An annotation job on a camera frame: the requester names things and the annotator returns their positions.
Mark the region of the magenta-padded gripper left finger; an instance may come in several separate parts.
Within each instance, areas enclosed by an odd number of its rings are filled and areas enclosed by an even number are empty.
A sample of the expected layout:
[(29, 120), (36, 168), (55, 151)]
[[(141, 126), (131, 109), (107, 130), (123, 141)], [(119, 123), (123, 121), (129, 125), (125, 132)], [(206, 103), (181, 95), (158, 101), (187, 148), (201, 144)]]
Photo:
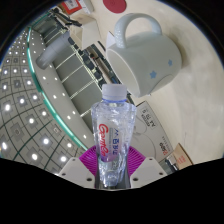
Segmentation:
[(71, 157), (59, 172), (59, 176), (84, 188), (94, 188), (98, 171), (96, 147), (93, 146), (80, 157)]

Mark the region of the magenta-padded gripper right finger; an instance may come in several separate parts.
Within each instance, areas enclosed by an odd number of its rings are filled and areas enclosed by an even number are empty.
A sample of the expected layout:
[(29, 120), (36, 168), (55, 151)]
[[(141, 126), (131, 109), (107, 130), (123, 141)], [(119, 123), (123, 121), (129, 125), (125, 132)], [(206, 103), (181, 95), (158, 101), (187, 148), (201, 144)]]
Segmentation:
[(131, 187), (143, 187), (166, 176), (166, 172), (153, 157), (145, 157), (130, 147), (127, 155), (127, 173)]

